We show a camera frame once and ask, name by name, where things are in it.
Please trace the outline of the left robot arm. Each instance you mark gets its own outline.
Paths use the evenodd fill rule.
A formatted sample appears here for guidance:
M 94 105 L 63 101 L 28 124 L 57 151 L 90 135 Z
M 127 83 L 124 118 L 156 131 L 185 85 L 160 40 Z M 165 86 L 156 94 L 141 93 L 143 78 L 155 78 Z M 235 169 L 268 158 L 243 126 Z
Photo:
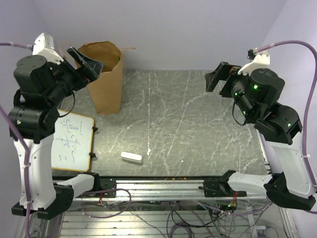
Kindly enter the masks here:
M 53 135 L 60 117 L 57 108 L 64 98 L 97 80 L 103 68 L 101 62 L 73 47 L 67 52 L 78 68 L 50 51 L 46 56 L 33 53 L 20 59 L 13 73 L 19 89 L 5 119 L 19 156 L 22 183 L 13 215 L 37 213 L 40 219 L 50 220 L 68 210 L 75 197 L 85 193 L 95 197 L 101 191 L 97 173 L 81 173 L 59 183 L 52 177 Z

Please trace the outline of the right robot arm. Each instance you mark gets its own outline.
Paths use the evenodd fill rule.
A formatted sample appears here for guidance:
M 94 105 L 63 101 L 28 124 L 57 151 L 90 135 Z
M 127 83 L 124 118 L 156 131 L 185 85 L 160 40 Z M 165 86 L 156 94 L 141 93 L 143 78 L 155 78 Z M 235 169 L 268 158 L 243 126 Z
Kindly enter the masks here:
M 227 171 L 219 180 L 218 190 L 224 196 L 245 191 L 265 195 L 283 208 L 310 211 L 316 203 L 316 188 L 308 172 L 301 146 L 303 127 L 298 113 L 280 104 L 285 82 L 274 71 L 258 68 L 247 74 L 240 67 L 221 62 L 205 74 L 206 91 L 212 92 L 219 81 L 225 84 L 220 95 L 233 100 L 244 124 L 253 124 L 276 153 L 282 171 L 270 175 L 250 175 Z

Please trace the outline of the brown paper bag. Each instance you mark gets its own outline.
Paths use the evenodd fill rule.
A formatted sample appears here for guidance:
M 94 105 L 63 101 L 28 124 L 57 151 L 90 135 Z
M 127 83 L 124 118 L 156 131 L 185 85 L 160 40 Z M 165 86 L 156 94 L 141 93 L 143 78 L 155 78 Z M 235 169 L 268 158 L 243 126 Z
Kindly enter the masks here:
M 123 87 L 123 52 L 130 48 L 118 48 L 110 41 L 86 43 L 79 51 L 104 64 L 100 77 L 88 85 L 88 92 L 97 114 L 120 112 Z

